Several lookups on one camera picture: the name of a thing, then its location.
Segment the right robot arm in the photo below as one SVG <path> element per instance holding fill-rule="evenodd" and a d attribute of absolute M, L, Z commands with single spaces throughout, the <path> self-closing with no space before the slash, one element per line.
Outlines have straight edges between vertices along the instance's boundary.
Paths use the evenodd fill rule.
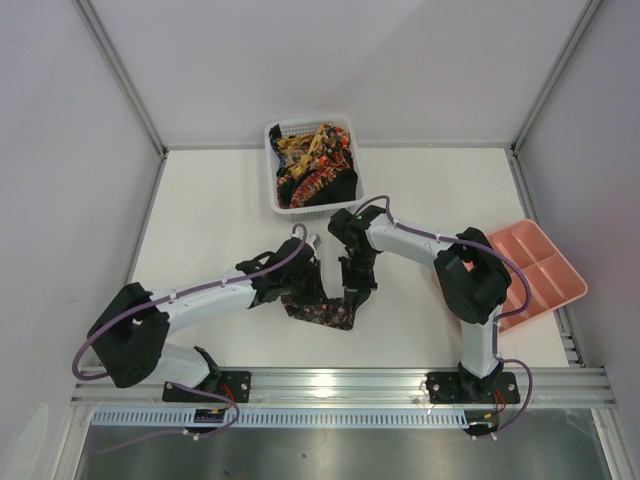
<path fill-rule="evenodd" d="M 494 392 L 503 370 L 495 353 L 495 321 L 511 277 L 480 230 L 469 227 L 444 238 L 395 221 L 384 208 L 368 206 L 359 214 L 339 210 L 331 216 L 328 231 L 346 250 L 339 262 L 350 314 L 377 289 L 378 255 L 388 252 L 432 267 L 448 309 L 461 322 L 463 353 L 454 375 L 460 396 L 480 402 Z"/>

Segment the dark floral paisley tie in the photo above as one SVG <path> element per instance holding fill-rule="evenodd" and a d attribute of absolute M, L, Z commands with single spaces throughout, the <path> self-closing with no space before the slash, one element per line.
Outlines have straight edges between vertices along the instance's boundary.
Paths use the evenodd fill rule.
<path fill-rule="evenodd" d="M 343 297 L 305 299 L 284 296 L 281 298 L 281 303 L 287 315 L 296 320 L 341 331 L 350 331 L 355 325 L 356 314 L 345 313 Z"/>

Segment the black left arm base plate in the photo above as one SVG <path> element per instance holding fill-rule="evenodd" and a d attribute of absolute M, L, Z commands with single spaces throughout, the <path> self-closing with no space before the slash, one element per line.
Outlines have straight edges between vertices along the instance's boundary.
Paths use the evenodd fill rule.
<path fill-rule="evenodd" d="M 190 393 L 166 383 L 162 392 L 162 400 L 167 403 L 204 403 L 212 402 L 205 393 L 213 393 L 231 399 L 238 404 L 247 403 L 251 392 L 252 373 L 250 371 L 222 370 L 217 376 L 209 375 L 194 387 L 198 393 Z"/>

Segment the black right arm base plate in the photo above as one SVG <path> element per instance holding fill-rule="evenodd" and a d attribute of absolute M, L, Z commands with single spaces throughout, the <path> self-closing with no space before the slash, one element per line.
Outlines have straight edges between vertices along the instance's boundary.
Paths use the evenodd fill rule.
<path fill-rule="evenodd" d="M 426 387 L 433 404 L 489 405 L 498 401 L 515 405 L 521 401 L 515 375 L 505 371 L 483 379 L 453 370 L 431 372 L 426 375 Z"/>

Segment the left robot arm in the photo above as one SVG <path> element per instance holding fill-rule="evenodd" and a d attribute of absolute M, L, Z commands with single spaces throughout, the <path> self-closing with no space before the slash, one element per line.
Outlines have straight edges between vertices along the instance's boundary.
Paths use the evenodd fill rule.
<path fill-rule="evenodd" d="M 288 238 L 277 251 L 238 263 L 209 283 L 151 291 L 133 282 L 121 288 L 87 333 L 105 376 L 120 388 L 157 380 L 172 396 L 219 394 L 222 372 L 202 347 L 179 347 L 168 337 L 236 311 L 301 293 L 319 268 L 320 239 Z"/>

